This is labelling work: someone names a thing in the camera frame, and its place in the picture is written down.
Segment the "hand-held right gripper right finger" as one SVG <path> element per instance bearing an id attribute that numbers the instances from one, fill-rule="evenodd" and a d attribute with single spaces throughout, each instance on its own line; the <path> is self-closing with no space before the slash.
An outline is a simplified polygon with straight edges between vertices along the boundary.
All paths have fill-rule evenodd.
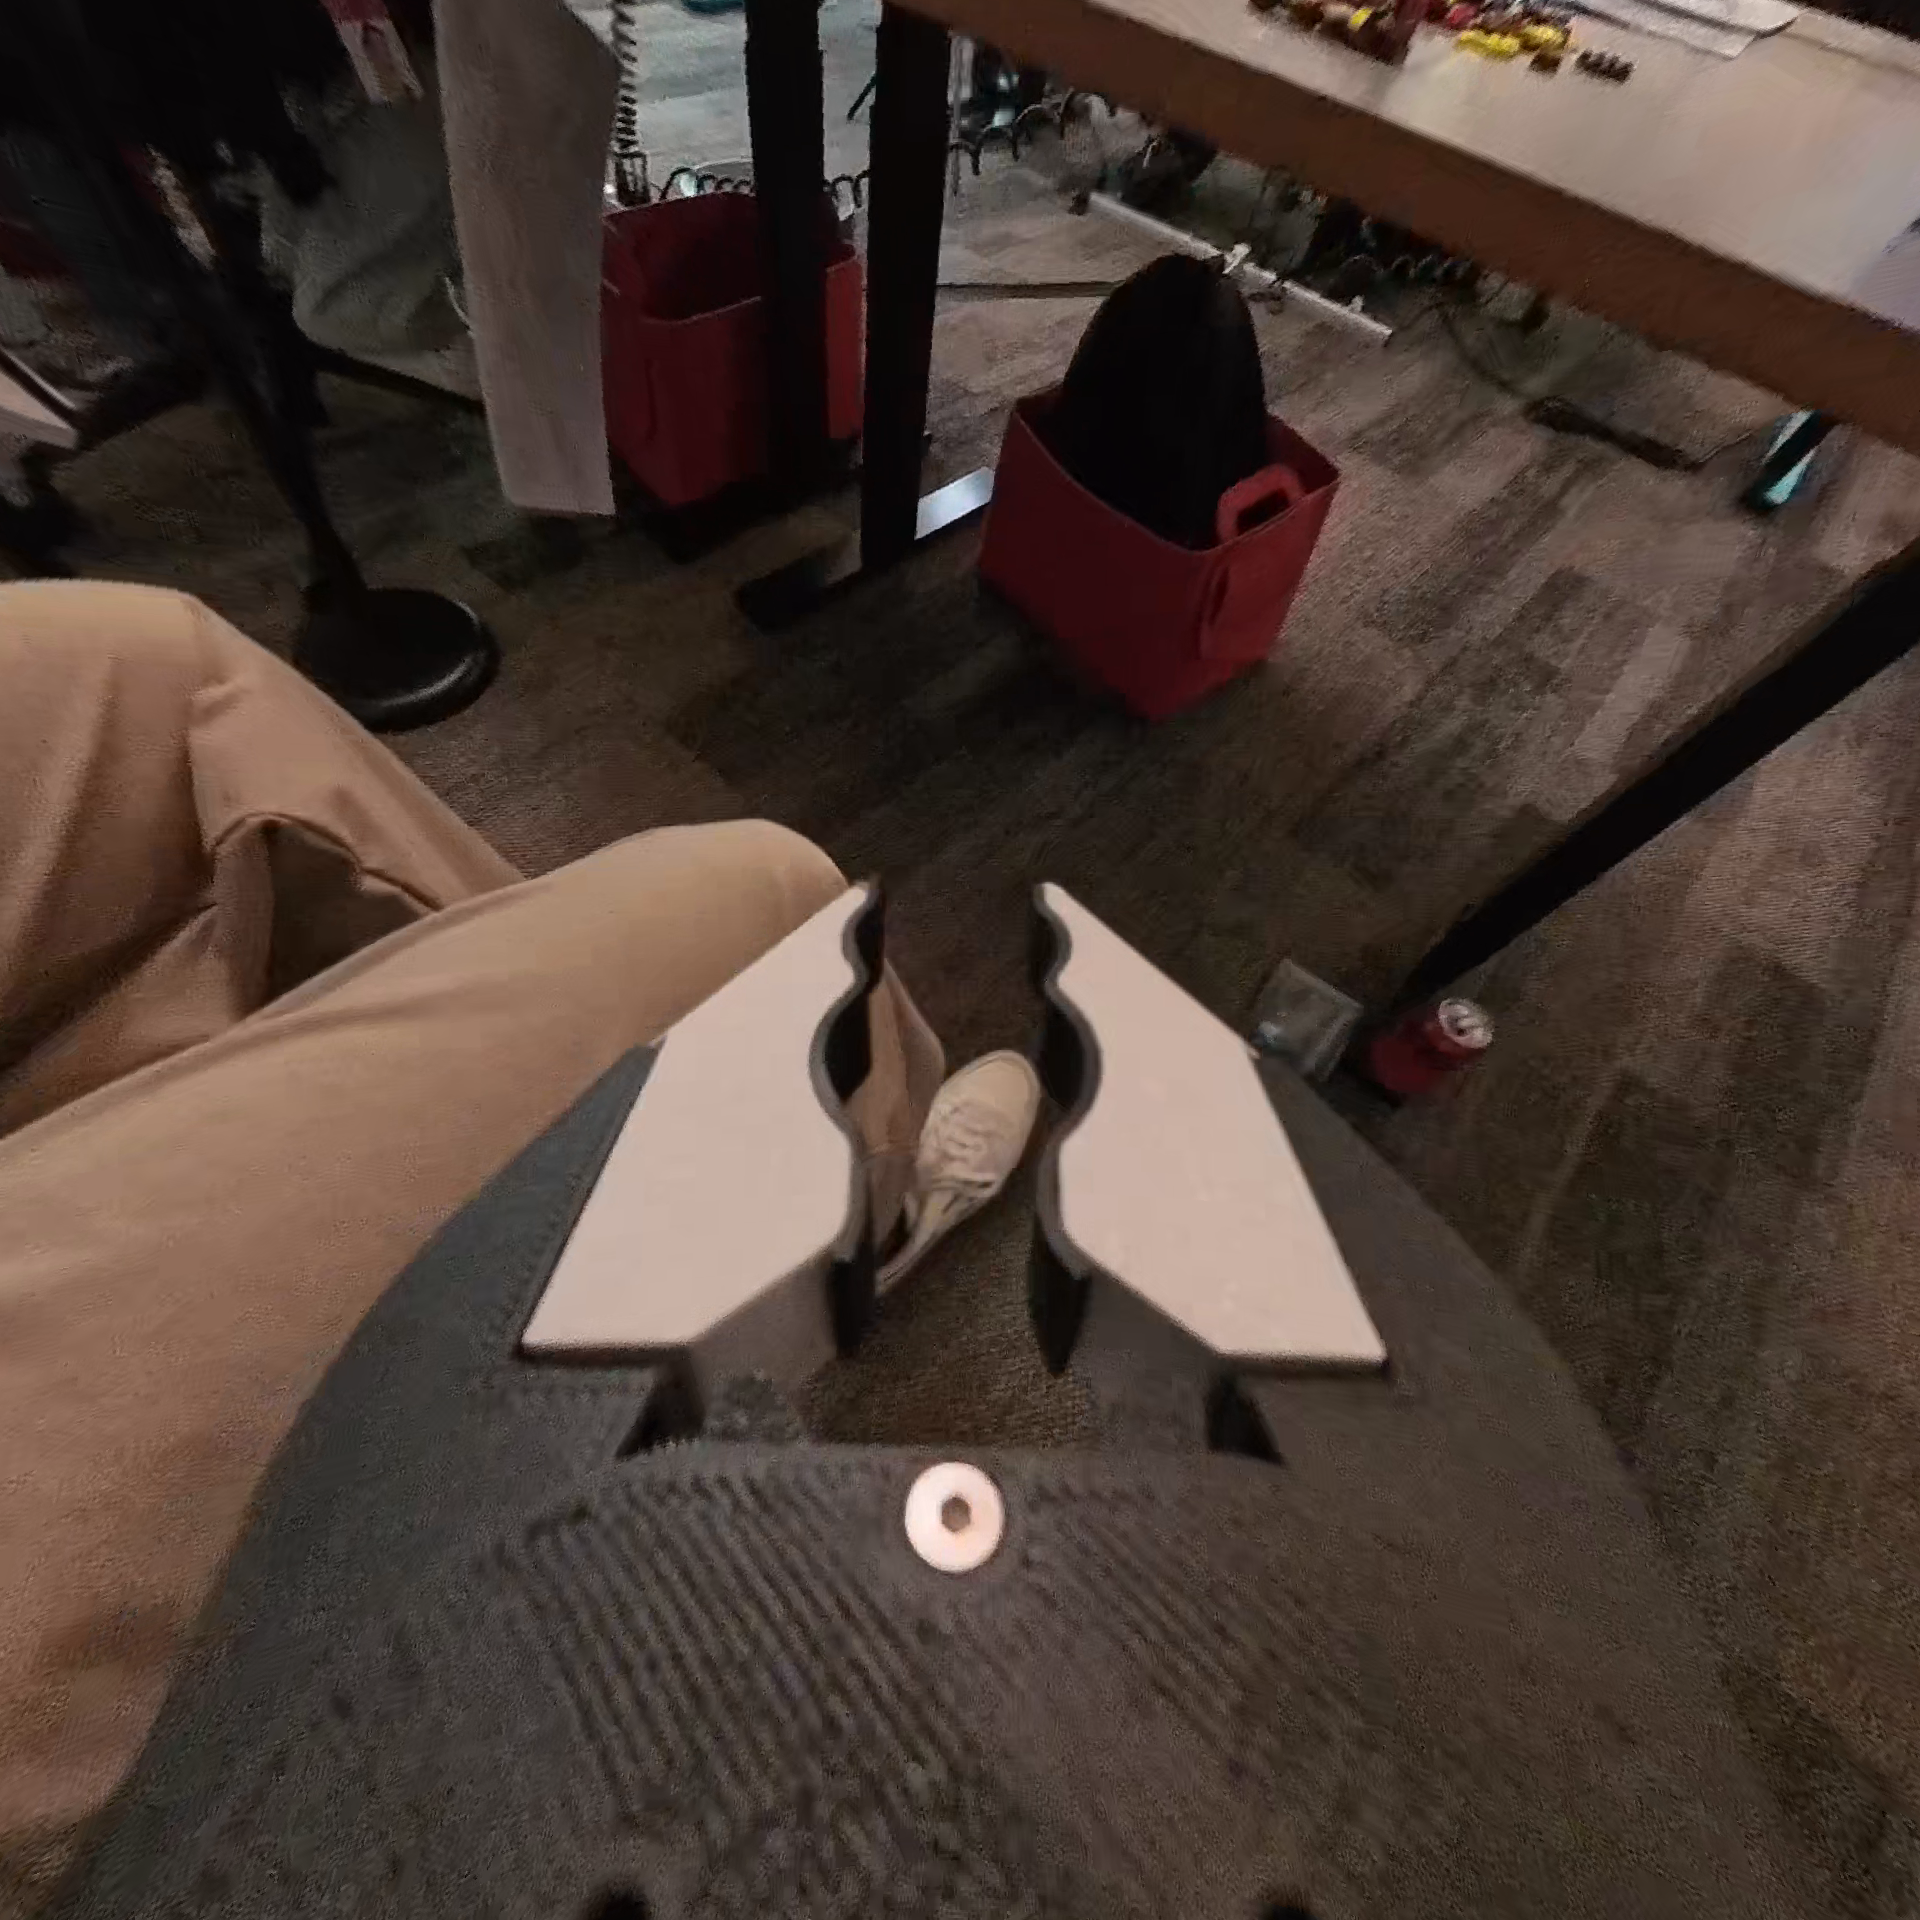
<path id="1" fill-rule="evenodd" d="M 1047 1365 L 1102 1288 L 1221 1374 L 1380 1374 L 1387 1348 L 1253 1046 L 1063 884 L 1032 894 Z"/>

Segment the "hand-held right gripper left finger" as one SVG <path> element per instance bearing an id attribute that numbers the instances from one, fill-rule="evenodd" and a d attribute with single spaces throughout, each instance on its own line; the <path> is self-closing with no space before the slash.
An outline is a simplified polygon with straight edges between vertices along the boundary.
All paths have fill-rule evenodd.
<path id="1" fill-rule="evenodd" d="M 801 1387 L 876 1303 L 868 1149 L 883 889 L 851 884 L 677 1022 L 519 1339 L 542 1363 L 661 1363 L 689 1396 Z"/>

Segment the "pile of lego pieces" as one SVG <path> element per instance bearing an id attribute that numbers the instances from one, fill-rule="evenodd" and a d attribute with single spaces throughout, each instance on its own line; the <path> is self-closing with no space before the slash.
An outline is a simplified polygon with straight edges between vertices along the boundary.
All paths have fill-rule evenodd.
<path id="1" fill-rule="evenodd" d="M 1556 76 L 1574 70 L 1606 85 L 1635 77 L 1635 61 L 1577 39 L 1572 12 L 1539 3 L 1249 3 L 1256 16 L 1337 41 L 1380 63 L 1401 63 L 1422 29 L 1472 56 L 1525 61 Z"/>

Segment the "lego instruction booklet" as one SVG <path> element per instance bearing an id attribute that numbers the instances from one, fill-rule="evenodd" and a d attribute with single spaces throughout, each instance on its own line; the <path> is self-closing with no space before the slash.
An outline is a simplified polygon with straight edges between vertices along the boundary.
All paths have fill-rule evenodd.
<path id="1" fill-rule="evenodd" d="M 1718 59 L 1788 31 L 1800 13 L 1785 3 L 1566 3 L 1566 8 Z"/>

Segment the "clear plastic wrapper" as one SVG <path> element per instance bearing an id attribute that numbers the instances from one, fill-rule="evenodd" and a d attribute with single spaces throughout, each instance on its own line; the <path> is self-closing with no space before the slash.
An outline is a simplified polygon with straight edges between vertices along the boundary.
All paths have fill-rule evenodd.
<path id="1" fill-rule="evenodd" d="M 1249 1046 L 1308 1081 L 1325 1081 L 1360 1028 L 1361 1003 L 1292 958 L 1264 981 Z"/>

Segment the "person's white shoe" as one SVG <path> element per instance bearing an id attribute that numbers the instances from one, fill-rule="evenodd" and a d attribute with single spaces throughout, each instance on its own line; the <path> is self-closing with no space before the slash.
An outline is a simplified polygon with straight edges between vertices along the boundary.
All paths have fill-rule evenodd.
<path id="1" fill-rule="evenodd" d="M 903 1284 L 936 1248 L 1001 1197 L 1039 1118 L 1039 1077 L 1019 1051 L 987 1051 L 931 1100 L 878 1294 Z"/>

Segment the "red soda can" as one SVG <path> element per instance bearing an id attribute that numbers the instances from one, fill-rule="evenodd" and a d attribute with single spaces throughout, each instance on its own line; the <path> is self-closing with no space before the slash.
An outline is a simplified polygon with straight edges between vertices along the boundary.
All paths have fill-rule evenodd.
<path id="1" fill-rule="evenodd" d="M 1366 1041 L 1361 1065 L 1383 1094 L 1416 1100 L 1473 1067 L 1495 1036 L 1493 1016 L 1473 998 L 1445 996 L 1380 1025 Z"/>

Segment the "person's tan trousers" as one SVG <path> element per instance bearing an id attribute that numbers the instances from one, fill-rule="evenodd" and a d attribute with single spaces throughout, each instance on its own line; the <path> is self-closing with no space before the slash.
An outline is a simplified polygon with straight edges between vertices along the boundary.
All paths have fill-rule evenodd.
<path id="1" fill-rule="evenodd" d="M 521 877 L 199 599 L 5 588 L 5 1915 L 121 1785 L 379 1294 L 846 889 L 758 820 Z"/>

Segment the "red fabric bin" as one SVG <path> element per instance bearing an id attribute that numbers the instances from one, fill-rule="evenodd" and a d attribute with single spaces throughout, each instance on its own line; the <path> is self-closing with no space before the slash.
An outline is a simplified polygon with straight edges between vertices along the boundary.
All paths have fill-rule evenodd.
<path id="1" fill-rule="evenodd" d="M 665 512 L 769 472 L 758 207 L 719 189 L 611 207 L 600 270 L 607 445 Z"/>
<path id="2" fill-rule="evenodd" d="M 1043 435 L 1055 398 L 1009 413 L 975 571 L 1094 689 L 1169 717 L 1273 656 L 1339 471 L 1268 416 L 1268 461 L 1221 496 L 1212 543 L 1174 543 L 1070 477 Z"/>

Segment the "black table leg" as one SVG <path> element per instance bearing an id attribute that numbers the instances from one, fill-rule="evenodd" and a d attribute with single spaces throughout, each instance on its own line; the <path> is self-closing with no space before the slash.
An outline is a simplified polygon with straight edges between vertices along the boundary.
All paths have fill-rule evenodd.
<path id="1" fill-rule="evenodd" d="M 1909 659 L 1915 641 L 1918 541 L 1911 539 L 1462 913 L 1383 998 L 1380 1023 L 1435 1001 L 1496 958 Z"/>

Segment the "black backpack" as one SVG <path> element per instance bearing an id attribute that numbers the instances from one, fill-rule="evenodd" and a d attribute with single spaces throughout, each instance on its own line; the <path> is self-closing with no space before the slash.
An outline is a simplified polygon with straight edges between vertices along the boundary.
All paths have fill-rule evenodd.
<path id="1" fill-rule="evenodd" d="M 1047 445 L 1150 534 L 1212 545 L 1221 499 L 1267 467 L 1255 318 L 1227 273 L 1165 254 L 1119 283 L 1071 355 Z"/>

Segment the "black desk leg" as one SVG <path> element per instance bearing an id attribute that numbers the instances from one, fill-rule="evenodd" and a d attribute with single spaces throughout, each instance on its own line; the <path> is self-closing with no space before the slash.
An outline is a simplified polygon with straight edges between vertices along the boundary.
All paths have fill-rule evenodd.
<path id="1" fill-rule="evenodd" d="M 950 51 L 940 21 L 879 5 L 865 185 L 859 519 L 855 534 L 840 543 L 821 545 L 739 589 L 741 612 L 764 632 L 798 625 L 992 502 L 990 467 L 931 494 L 921 488 L 944 236 Z"/>
<path id="2" fill-rule="evenodd" d="M 830 467 L 821 5 L 748 3 L 743 21 L 769 475 L 783 499 L 799 500 Z"/>

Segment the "white hanging cloth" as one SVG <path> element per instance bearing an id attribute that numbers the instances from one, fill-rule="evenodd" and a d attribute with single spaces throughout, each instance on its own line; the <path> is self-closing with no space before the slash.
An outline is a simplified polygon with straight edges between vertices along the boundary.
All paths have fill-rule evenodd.
<path id="1" fill-rule="evenodd" d="M 617 59 L 564 3 L 437 3 L 435 33 L 501 492 L 521 512 L 611 516 L 600 273 Z"/>

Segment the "teal plastic item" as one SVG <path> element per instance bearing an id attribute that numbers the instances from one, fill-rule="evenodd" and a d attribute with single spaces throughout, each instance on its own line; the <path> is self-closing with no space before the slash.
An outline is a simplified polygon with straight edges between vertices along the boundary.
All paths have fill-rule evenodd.
<path id="1" fill-rule="evenodd" d="M 1749 475 L 1739 507 L 1752 515 L 1780 512 L 1804 486 L 1807 468 L 1837 417 L 1823 411 L 1800 411 L 1782 420 L 1771 436 L 1758 468 Z"/>

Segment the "grey cloth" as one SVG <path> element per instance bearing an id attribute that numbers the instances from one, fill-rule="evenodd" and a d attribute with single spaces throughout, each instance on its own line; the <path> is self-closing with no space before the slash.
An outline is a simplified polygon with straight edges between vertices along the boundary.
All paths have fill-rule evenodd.
<path id="1" fill-rule="evenodd" d="M 260 185 L 260 239 L 315 347 L 480 399 L 462 308 L 438 110 L 427 97 L 373 103 L 353 81 L 295 103 L 327 173 L 291 200 Z"/>

